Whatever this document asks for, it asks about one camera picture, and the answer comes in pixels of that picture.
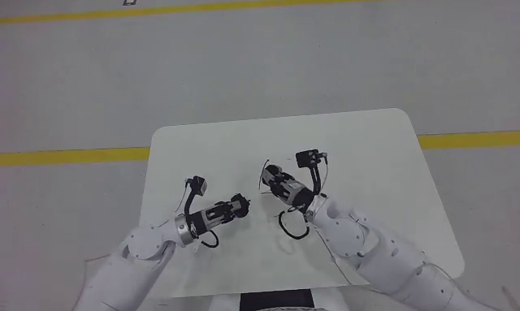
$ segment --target white table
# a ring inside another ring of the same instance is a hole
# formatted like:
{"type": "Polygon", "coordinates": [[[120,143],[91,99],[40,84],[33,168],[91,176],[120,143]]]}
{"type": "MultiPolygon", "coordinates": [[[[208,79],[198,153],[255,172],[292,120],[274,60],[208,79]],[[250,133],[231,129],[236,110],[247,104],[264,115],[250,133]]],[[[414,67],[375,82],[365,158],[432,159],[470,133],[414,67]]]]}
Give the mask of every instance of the white table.
{"type": "MultiPolygon", "coordinates": [[[[246,218],[216,228],[216,249],[178,249],[150,297],[346,285],[321,240],[313,232],[300,241],[288,238],[274,218],[287,206],[258,191],[268,158],[311,186],[308,169],[298,169],[294,158],[305,149],[328,152],[324,192],[329,196],[345,208],[356,206],[378,218],[453,277],[462,273],[460,249],[408,116],[397,109],[317,114],[155,132],[140,224],[159,224],[173,213],[184,179],[193,175],[208,182],[193,211],[237,192],[251,200],[251,209],[246,218]]],[[[303,229],[300,217],[287,217],[294,232],[303,229]]],[[[342,268],[353,283],[364,283],[348,266],[342,268]]]]}

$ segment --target yellow floor line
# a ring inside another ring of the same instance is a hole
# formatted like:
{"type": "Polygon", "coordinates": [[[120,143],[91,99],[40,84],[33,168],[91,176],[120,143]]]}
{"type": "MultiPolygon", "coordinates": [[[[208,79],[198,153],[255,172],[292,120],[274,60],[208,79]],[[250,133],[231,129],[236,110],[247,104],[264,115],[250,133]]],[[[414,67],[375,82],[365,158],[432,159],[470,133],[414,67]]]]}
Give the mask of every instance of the yellow floor line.
{"type": "MultiPolygon", "coordinates": [[[[422,149],[520,146],[520,132],[419,135],[422,149]]],[[[0,166],[147,161],[149,147],[0,153],[0,166]]]]}
{"type": "Polygon", "coordinates": [[[119,9],[110,11],[90,11],[76,13],[57,13],[47,15],[24,15],[12,17],[0,17],[0,24],[26,24],[41,23],[63,20],[78,19],[105,19],[121,18],[138,15],[170,15],[175,13],[201,12],[201,11],[221,11],[221,10],[243,10],[273,6],[303,6],[310,4],[328,4],[342,2],[365,2],[365,1],[384,1],[384,0],[255,0],[239,2],[221,2],[194,4],[186,6],[161,6],[145,7],[136,9],[119,9]]]}

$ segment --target black sticker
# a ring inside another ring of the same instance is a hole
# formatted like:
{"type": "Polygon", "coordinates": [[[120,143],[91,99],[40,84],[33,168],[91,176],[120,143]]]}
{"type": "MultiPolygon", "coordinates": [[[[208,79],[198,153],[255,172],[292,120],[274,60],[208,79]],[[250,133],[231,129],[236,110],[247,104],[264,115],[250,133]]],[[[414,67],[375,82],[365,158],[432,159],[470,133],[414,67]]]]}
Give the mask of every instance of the black sticker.
{"type": "Polygon", "coordinates": [[[137,4],[137,0],[124,0],[123,6],[135,6],[137,4]]]}

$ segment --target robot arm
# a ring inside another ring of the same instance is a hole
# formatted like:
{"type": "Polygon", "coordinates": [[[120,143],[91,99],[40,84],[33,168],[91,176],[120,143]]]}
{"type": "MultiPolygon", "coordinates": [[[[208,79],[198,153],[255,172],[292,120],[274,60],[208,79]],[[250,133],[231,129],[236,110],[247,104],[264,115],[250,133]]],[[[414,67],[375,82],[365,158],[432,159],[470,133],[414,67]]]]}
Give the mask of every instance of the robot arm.
{"type": "MultiPolygon", "coordinates": [[[[236,194],[230,201],[220,201],[191,214],[189,207],[193,198],[204,195],[206,181],[195,176],[189,183],[191,192],[184,214],[168,219],[158,227],[149,225],[132,230],[85,285],[74,310],[137,310],[177,246],[184,248],[200,235],[212,232],[212,228],[234,218],[243,218],[249,212],[249,201],[236,194]]],[[[206,246],[218,245],[218,238],[214,236],[217,244],[206,246]]]]}
{"type": "Polygon", "coordinates": [[[463,294],[413,244],[363,213],[355,210],[345,213],[333,199],[320,192],[321,186],[316,184],[317,165],[322,158],[327,163],[326,153],[310,150],[298,153],[296,158],[299,167],[309,167],[311,174],[318,174],[313,175],[313,191],[276,165],[262,171],[262,182],[282,202],[299,210],[307,222],[314,224],[329,249],[356,269],[373,288],[420,311],[492,310],[463,294]]]}

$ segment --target gray floor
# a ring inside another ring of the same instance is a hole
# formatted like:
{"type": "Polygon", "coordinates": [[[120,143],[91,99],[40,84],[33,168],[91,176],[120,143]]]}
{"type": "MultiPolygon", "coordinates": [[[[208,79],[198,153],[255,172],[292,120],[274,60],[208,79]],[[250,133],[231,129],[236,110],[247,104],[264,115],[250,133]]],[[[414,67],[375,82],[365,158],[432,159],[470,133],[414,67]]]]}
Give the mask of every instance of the gray floor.
{"type": "MultiPolygon", "coordinates": [[[[121,2],[0,0],[0,16],[121,2]]],[[[518,0],[406,0],[0,25],[0,151],[146,146],[165,125],[386,107],[418,134],[518,130],[519,14],[518,0]]],[[[520,299],[519,150],[425,151],[466,261],[458,281],[505,310],[502,287],[520,299]]],[[[145,170],[0,167],[0,309],[69,310],[82,261],[137,224],[145,170]]],[[[353,310],[403,309],[345,296],[353,310]]]]}

